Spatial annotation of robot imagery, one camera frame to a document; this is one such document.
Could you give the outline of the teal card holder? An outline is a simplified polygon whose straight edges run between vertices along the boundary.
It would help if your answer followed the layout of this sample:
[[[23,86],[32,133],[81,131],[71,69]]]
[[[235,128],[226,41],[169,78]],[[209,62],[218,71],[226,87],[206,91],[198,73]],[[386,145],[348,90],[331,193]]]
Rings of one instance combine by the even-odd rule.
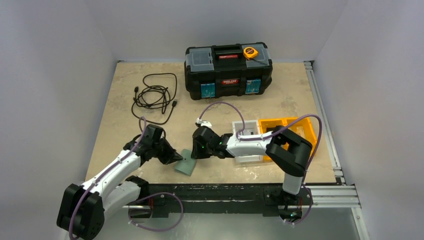
[[[197,160],[192,158],[191,155],[191,150],[183,149],[181,152],[183,159],[174,166],[174,170],[186,176],[191,176],[197,164]]]

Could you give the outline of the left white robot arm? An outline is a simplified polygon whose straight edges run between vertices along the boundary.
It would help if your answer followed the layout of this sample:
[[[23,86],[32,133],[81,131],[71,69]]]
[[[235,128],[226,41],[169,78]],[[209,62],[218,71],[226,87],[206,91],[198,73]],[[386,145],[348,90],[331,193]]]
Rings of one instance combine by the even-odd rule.
[[[148,124],[97,175],[80,185],[70,184],[64,190],[56,225],[66,230],[71,240],[92,240],[117,210],[155,197],[146,180],[130,174],[150,159],[164,165],[183,159],[165,135],[162,127]]]

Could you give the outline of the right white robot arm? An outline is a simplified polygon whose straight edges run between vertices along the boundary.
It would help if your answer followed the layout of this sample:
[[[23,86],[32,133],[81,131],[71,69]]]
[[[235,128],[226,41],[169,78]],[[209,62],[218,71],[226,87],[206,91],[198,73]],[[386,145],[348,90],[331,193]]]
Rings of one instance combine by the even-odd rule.
[[[193,159],[269,157],[284,172],[280,196],[288,204],[300,198],[306,171],[316,152],[311,142],[282,125],[263,134],[242,136],[232,133],[219,136],[210,127],[199,126],[192,139]]]

